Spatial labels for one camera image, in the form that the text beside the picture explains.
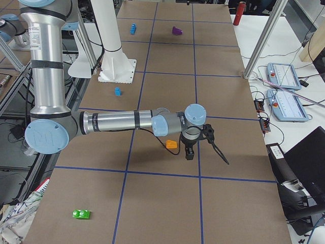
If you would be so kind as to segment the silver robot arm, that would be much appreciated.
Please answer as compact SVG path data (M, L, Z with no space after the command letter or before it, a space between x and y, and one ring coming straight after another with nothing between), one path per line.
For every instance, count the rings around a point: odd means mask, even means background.
M77 1L21 1L28 24L35 106L25 130L25 141L35 151L54 154L76 136L91 132L146 130L156 137L179 133L185 157L192 160L193 146L209 131L206 110L199 104L185 111L134 110L127 112L73 113L66 105L62 60L62 35L66 27L77 30Z

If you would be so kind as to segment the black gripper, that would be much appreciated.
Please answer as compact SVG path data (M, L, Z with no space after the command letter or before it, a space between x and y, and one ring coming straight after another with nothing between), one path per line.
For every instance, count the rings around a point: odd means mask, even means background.
M193 160L194 151L193 146L202 138L202 133L198 132L197 134L189 134L187 132L181 133L181 141L185 146L185 158L187 160Z

